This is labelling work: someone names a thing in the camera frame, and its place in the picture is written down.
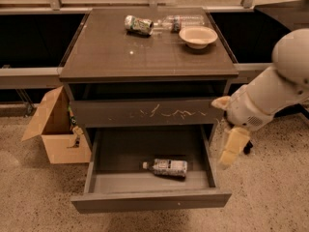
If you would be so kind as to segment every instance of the cabinet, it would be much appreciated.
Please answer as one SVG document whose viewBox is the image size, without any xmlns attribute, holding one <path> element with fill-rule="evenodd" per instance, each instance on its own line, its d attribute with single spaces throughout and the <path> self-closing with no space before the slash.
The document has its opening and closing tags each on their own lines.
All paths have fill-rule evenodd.
<svg viewBox="0 0 309 232">
<path fill-rule="evenodd" d="M 178 34 L 128 33 L 126 15 L 154 21 L 202 9 L 93 10 L 60 75 L 78 124 L 93 147 L 80 213 L 223 207 L 209 147 L 223 112 L 211 101 L 237 76 L 220 39 L 202 50 Z M 187 160 L 185 180 L 141 169 L 153 158 Z"/>
</svg>

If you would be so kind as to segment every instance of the bottle in drawer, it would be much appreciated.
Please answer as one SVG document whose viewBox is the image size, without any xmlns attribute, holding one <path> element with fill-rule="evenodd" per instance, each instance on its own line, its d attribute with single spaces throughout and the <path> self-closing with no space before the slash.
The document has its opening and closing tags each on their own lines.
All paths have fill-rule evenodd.
<svg viewBox="0 0 309 232">
<path fill-rule="evenodd" d="M 143 168 L 152 171 L 155 175 L 185 178 L 187 162 L 175 159 L 154 159 L 153 162 L 143 162 Z"/>
</svg>

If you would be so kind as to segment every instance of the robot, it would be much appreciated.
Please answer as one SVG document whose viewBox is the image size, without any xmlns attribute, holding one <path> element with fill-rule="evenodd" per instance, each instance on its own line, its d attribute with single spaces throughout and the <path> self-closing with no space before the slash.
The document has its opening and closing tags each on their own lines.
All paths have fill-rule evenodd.
<svg viewBox="0 0 309 232">
<path fill-rule="evenodd" d="M 274 47 L 272 64 L 231 97 L 211 104 L 226 111 L 233 127 L 219 160 L 229 167 L 250 143 L 250 134 L 273 120 L 276 112 L 309 98 L 309 28 L 295 30 Z"/>
</svg>

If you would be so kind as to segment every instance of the water bottle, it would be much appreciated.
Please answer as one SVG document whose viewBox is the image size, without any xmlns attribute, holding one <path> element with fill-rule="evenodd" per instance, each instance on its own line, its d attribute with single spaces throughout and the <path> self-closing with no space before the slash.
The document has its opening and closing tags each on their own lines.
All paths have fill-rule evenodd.
<svg viewBox="0 0 309 232">
<path fill-rule="evenodd" d="M 205 21 L 201 14 L 167 15 L 154 24 L 155 29 L 165 29 L 179 32 L 186 26 L 204 26 Z"/>
<path fill-rule="evenodd" d="M 175 159 L 154 159 L 152 162 L 143 162 L 143 168 L 150 170 L 155 175 L 185 177 L 187 162 Z"/>
</svg>

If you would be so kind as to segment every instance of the cardboard box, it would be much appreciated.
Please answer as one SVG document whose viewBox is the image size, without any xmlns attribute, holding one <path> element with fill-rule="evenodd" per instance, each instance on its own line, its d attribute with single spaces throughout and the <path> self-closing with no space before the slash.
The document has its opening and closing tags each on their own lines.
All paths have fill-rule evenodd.
<svg viewBox="0 0 309 232">
<path fill-rule="evenodd" d="M 91 150 L 85 136 L 73 148 L 77 135 L 70 131 L 69 99 L 63 87 L 47 92 L 33 115 L 22 141 L 40 135 L 50 163 L 89 162 Z"/>
</svg>

